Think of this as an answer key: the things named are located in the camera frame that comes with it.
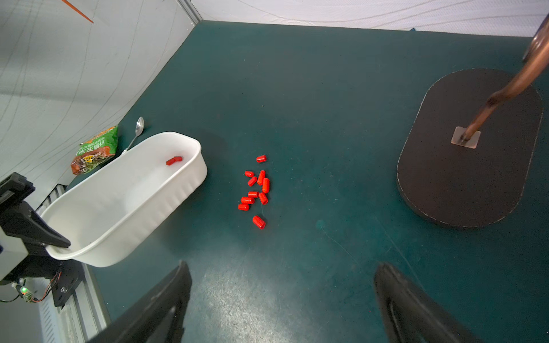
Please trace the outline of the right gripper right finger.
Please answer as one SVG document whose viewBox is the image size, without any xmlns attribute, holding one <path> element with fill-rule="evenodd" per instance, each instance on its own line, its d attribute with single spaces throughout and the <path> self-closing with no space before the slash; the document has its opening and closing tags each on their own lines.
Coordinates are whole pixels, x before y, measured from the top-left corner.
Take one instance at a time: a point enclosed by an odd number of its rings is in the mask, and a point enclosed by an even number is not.
<svg viewBox="0 0 549 343">
<path fill-rule="evenodd" d="M 392 264 L 377 267 L 374 286 L 389 342 L 480 341 Z"/>
</svg>

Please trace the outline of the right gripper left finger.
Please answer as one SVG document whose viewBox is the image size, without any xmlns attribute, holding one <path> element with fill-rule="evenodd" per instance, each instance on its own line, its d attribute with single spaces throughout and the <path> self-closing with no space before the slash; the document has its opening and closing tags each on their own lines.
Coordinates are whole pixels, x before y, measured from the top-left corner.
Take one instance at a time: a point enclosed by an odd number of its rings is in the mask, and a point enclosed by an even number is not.
<svg viewBox="0 0 549 343">
<path fill-rule="evenodd" d="M 192 277 L 179 262 L 161 282 L 91 342 L 181 342 Z"/>
</svg>

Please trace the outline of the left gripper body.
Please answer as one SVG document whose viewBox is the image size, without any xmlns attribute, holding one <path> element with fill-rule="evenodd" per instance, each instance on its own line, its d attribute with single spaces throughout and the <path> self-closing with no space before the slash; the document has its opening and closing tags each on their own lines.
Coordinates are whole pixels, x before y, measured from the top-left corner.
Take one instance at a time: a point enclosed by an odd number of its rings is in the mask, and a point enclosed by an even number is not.
<svg viewBox="0 0 549 343">
<path fill-rule="evenodd" d="M 20 240 L 27 256 L 7 268 L 2 283 L 22 278 L 53 278 L 61 263 L 50 257 L 47 246 L 68 248 L 71 242 L 53 230 L 25 199 L 35 190 L 26 177 L 16 172 L 1 181 L 1 229 L 7 237 Z"/>
</svg>

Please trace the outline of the white plastic storage box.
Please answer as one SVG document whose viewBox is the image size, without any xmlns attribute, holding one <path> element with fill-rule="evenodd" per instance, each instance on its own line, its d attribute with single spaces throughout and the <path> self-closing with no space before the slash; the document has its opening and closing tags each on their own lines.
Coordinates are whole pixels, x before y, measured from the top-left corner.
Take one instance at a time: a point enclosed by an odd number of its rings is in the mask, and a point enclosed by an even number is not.
<svg viewBox="0 0 549 343">
<path fill-rule="evenodd" d="M 183 160 L 171 166 L 173 157 Z M 56 260 L 109 267 L 130 255 L 207 176 L 199 141 L 163 132 L 142 141 L 55 200 L 43 220 L 68 248 L 47 246 Z"/>
</svg>

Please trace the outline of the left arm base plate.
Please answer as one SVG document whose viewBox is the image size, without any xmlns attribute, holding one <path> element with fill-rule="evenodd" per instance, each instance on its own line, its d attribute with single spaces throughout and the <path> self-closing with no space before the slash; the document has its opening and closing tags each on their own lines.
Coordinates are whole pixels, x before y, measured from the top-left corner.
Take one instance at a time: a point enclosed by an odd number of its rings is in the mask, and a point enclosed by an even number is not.
<svg viewBox="0 0 549 343">
<path fill-rule="evenodd" d="M 70 297 L 76 292 L 79 284 L 84 280 L 84 267 L 75 260 L 62 261 L 59 274 L 52 286 L 52 297 L 55 307 L 64 307 Z"/>
</svg>

